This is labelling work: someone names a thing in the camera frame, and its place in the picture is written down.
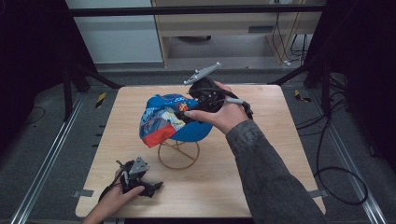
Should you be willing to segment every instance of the human hand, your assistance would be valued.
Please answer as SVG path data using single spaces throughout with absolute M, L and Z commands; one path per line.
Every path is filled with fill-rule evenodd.
M 116 172 L 116 176 L 122 170 L 119 169 Z M 125 204 L 133 201 L 139 193 L 141 193 L 145 187 L 139 186 L 126 193 L 122 193 L 122 186 L 120 178 L 116 181 L 116 184 L 105 194 L 102 200 L 91 210 L 91 212 L 82 221 L 83 224 L 100 223 L 108 217 L 114 215 L 119 211 Z
M 215 83 L 219 88 L 231 91 L 230 87 L 227 87 L 217 81 L 215 81 Z M 223 107 L 216 113 L 209 113 L 202 110 L 191 110 L 184 112 L 184 115 L 201 122 L 211 123 L 224 134 L 227 134 L 237 124 L 248 119 L 244 107 L 238 104 L 228 103 L 227 101 L 224 101 Z

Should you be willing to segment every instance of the fingers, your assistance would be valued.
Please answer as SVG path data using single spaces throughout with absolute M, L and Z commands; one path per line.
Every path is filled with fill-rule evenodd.
M 133 200 L 134 198 L 137 197 L 137 195 L 139 195 L 139 193 L 143 192 L 143 190 L 145 190 L 145 187 L 138 186 L 136 188 L 129 190 L 124 195 L 125 195 L 125 197 L 128 198 L 128 200 Z
M 184 115 L 201 122 L 211 123 L 213 114 L 202 110 L 191 110 L 184 112 Z
M 216 85 L 222 90 L 231 91 L 231 88 L 222 84 L 221 82 L 214 81 Z

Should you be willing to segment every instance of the gray floor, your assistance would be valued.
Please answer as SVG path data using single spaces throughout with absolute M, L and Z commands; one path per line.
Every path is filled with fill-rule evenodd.
M 172 41 L 170 60 L 166 68 L 139 69 L 123 73 L 103 73 L 104 76 L 123 85 L 161 85 L 180 84 L 192 75 L 195 69 L 220 62 L 223 67 L 211 75 L 224 83 L 266 83 L 286 75 L 291 69 L 299 66 L 277 64 L 262 36 L 212 36 L 202 42 L 196 39 L 175 38 Z M 300 75 L 282 87 L 290 107 L 290 113 L 297 127 L 301 122 L 320 115 L 315 102 L 307 103 L 294 97 L 294 90 L 299 90 L 303 97 L 315 99 L 319 89 L 305 90 Z M 72 197 L 74 190 L 83 188 L 89 172 L 100 133 L 106 124 L 117 90 L 89 78 L 92 87 L 89 93 L 77 94 L 82 104 L 70 132 L 65 139 L 56 162 L 51 167 L 48 178 L 31 210 L 30 223 L 76 223 L 80 218 L 75 215 L 77 198 Z M 107 96 L 101 108 L 95 108 L 100 93 Z M 342 100 L 342 95 L 335 95 L 334 102 Z M 33 110 L 19 135 L 10 145 L 10 155 L 1 162 L 0 185 L 1 211 L 0 220 L 8 223 L 21 204 L 23 197 L 35 179 L 41 164 L 61 130 L 64 118 L 62 85 L 41 92 L 35 99 Z M 396 178 L 386 161 L 370 156 L 368 145 L 354 111 L 349 112 L 345 104 L 334 109 L 332 125 L 341 136 L 348 155 L 361 172 L 361 177 L 369 187 L 388 223 L 396 223 Z M 299 134 L 316 133 L 322 130 L 324 122 L 299 131 Z M 332 133 L 326 132 L 320 151 L 320 167 L 343 166 L 338 146 Z M 313 171 L 316 169 L 316 153 L 319 134 L 302 135 L 301 140 Z M 329 172 L 323 174 L 328 186 L 339 196 L 347 200 L 358 200 L 351 179 L 345 174 Z M 331 223 L 386 223 L 374 222 L 367 215 L 367 204 L 351 206 L 340 203 L 334 197 L 323 199 L 326 205 L 326 217 Z

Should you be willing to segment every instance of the black cable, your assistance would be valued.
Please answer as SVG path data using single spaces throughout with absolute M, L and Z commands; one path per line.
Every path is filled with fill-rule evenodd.
M 30 121 L 30 122 L 23 123 L 23 125 L 34 124 L 34 123 L 38 122 L 39 120 L 41 120 L 42 118 L 44 118 L 44 115 L 46 115 L 46 110 L 41 106 L 35 106 L 35 107 L 33 107 L 33 109 L 41 109 L 43 111 L 43 114 L 40 116 L 40 118 Z
M 320 149 L 321 149 L 321 144 L 322 144 L 322 142 L 323 142 L 323 136 L 324 136 L 324 134 L 326 133 L 326 129 L 329 127 L 330 122 L 331 122 L 331 120 L 330 120 L 330 119 L 327 119 L 326 124 L 325 124 L 325 126 L 324 126 L 324 128 L 323 128 L 323 131 L 322 131 L 322 133 L 321 133 L 321 135 L 320 135 L 319 144 L 318 144 L 318 150 L 317 150 L 317 171 L 315 172 L 314 176 L 317 176 L 317 177 L 318 177 L 319 182 L 320 182 L 320 184 L 322 185 L 322 187 L 325 188 L 326 191 L 329 193 L 329 195 L 333 196 L 336 200 L 338 200 L 338 201 L 340 201 L 340 202 L 342 202 L 342 203 L 345 203 L 345 204 L 349 204 L 349 205 L 361 205 L 361 204 L 363 204 L 364 202 L 367 201 L 367 198 L 368 198 L 368 189 L 367 189 L 366 184 L 364 183 L 364 181 L 363 181 L 360 177 L 358 177 L 357 175 L 355 175 L 355 174 L 352 173 L 351 171 L 348 171 L 348 170 L 345 169 L 345 168 L 336 167 L 336 166 L 329 166 L 329 167 L 325 167 L 325 168 L 319 169 L 319 153 L 320 153 Z M 333 193 L 331 190 L 329 190 L 329 188 L 327 187 L 327 185 L 324 184 L 323 179 L 321 178 L 321 175 L 320 175 L 320 174 L 323 173 L 324 171 L 328 171 L 328 170 L 342 171 L 342 172 L 348 173 L 348 174 L 350 174 L 350 175 L 353 175 L 355 178 L 357 178 L 357 179 L 362 183 L 362 185 L 364 186 L 364 197 L 363 197 L 363 199 L 361 199 L 361 200 L 358 201 L 358 202 L 350 202 L 350 201 L 347 201 L 347 200 L 342 199 L 341 197 L 339 197 L 339 196 L 337 196 L 335 193 Z
M 338 93 L 341 93 L 341 91 L 332 94 L 332 97 L 333 97 L 335 94 L 338 94 Z M 335 112 L 334 109 L 335 109 L 338 105 L 344 104 L 345 102 L 346 102 L 346 100 L 340 100 L 340 101 L 338 101 L 336 104 L 334 104 L 334 105 L 332 106 L 332 110 L 331 110 L 331 111 L 332 111 L 332 112 Z M 318 121 L 320 121 L 320 120 L 323 119 L 323 118 L 327 118 L 327 117 L 324 116 L 324 115 L 322 115 L 322 116 L 319 116 L 319 117 L 310 119 L 310 120 L 313 120 L 313 122 L 311 122 L 311 123 L 305 125 L 304 127 L 300 127 L 300 128 L 297 128 L 297 129 L 302 129 L 302 128 L 309 127 L 309 126 L 311 126 L 311 125 L 317 123 Z M 338 201 L 340 201 L 340 202 L 342 202 L 342 203 L 345 203 L 345 204 L 349 204 L 349 205 L 361 205 L 361 204 L 363 204 L 364 202 L 367 201 L 367 198 L 368 198 L 368 189 L 367 189 L 367 186 L 365 185 L 364 181 L 363 181 L 360 177 L 358 177 L 357 175 L 355 175 L 355 174 L 352 173 L 351 171 L 348 171 L 347 169 L 342 168 L 342 167 L 329 166 L 329 167 L 325 167 L 325 168 L 319 169 L 319 155 L 320 155 L 320 149 L 321 149 L 321 145 L 322 145 L 322 142 L 323 142 L 324 134 L 326 133 L 326 130 L 327 130 L 327 128 L 328 128 L 329 125 L 330 125 L 330 122 L 331 122 L 331 120 L 330 120 L 330 119 L 327 119 L 327 121 L 326 121 L 326 123 L 325 123 L 325 126 L 323 127 L 323 129 L 322 129 L 321 132 L 317 132 L 317 133 L 308 133 L 308 134 L 299 134 L 299 136 L 308 136 L 308 135 L 314 135 L 314 134 L 319 134 L 319 133 L 320 133 L 320 138 L 319 138 L 319 143 L 318 143 L 318 150 L 317 150 L 317 158 L 316 158 L 317 171 L 314 173 L 314 176 L 317 176 L 317 177 L 318 177 L 318 180 L 319 180 L 320 184 L 322 185 L 322 187 L 325 188 L 325 190 L 329 193 L 329 195 L 333 196 L 336 200 L 338 200 Z M 341 171 L 341 172 L 344 172 L 344 173 L 353 175 L 356 179 L 358 179 L 358 180 L 361 182 L 361 184 L 363 185 L 363 187 L 364 187 L 364 196 L 363 196 L 363 199 L 361 199 L 361 200 L 358 201 L 358 202 L 350 202 L 350 201 L 347 201 L 347 200 L 342 199 L 341 197 L 339 197 L 338 195 L 336 195 L 335 193 L 333 193 L 331 190 L 329 190 L 329 188 L 327 187 L 327 185 L 324 184 L 324 181 L 323 181 L 323 179 L 322 179 L 322 177 L 321 177 L 321 175 L 320 175 L 321 173 L 323 173 L 323 172 L 325 172 L 325 171 L 329 171 L 329 170 Z
M 333 110 L 336 106 L 338 106 L 338 105 L 340 105 L 340 104 L 342 104 L 342 103 L 344 103 L 344 102 L 345 102 L 345 100 L 340 100 L 339 102 L 337 102 L 336 104 L 334 104 L 334 105 L 332 106 L 332 110 Z M 312 123 L 309 123 L 309 124 L 307 124 L 307 125 L 305 125 L 305 126 L 303 126 L 303 127 L 297 127 L 296 129 L 297 129 L 297 130 L 301 130 L 301 129 L 310 127 L 310 126 L 312 126 L 312 125 L 318 123 L 318 122 L 319 122 L 321 119 L 323 119 L 323 118 L 326 118 L 326 116 L 325 116 L 325 115 L 321 115 L 321 116 L 317 116 L 317 117 L 315 117 L 315 118 L 312 118 L 312 119 L 308 119 L 308 120 L 306 120 L 306 121 L 303 121 L 303 122 L 301 122 L 301 123 L 299 123 L 299 124 L 296 124 L 296 126 L 302 125 L 302 124 L 304 124 L 304 123 L 307 123 L 308 121 L 313 120 Z

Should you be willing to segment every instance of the wire stand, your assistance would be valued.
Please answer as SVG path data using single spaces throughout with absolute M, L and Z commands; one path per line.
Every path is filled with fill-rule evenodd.
M 178 141 L 176 141 L 175 144 L 169 144 L 167 142 L 160 143 L 160 145 L 158 146 L 158 159 L 163 164 L 163 166 L 165 166 L 166 168 L 171 169 L 171 170 L 184 170 L 184 169 L 187 169 L 187 168 L 193 166 L 198 161 L 198 157 L 199 157 L 199 153 L 200 153 L 200 147 L 199 147 L 198 142 L 195 142 L 196 148 L 197 148 L 197 154 L 196 154 L 195 158 L 193 156 L 187 154 L 183 150 L 181 150 L 180 146 L 182 146 L 184 144 L 186 144 L 186 142 L 179 143 Z M 174 167 L 174 166 L 170 166 L 169 164 L 165 164 L 165 162 L 163 162 L 163 159 L 161 158 L 161 148 L 162 148 L 162 146 L 170 147 L 170 148 L 180 152 L 181 154 L 183 154 L 186 157 L 190 158 L 192 160 L 192 163 L 188 164 L 187 166 L 183 166 L 183 167 Z

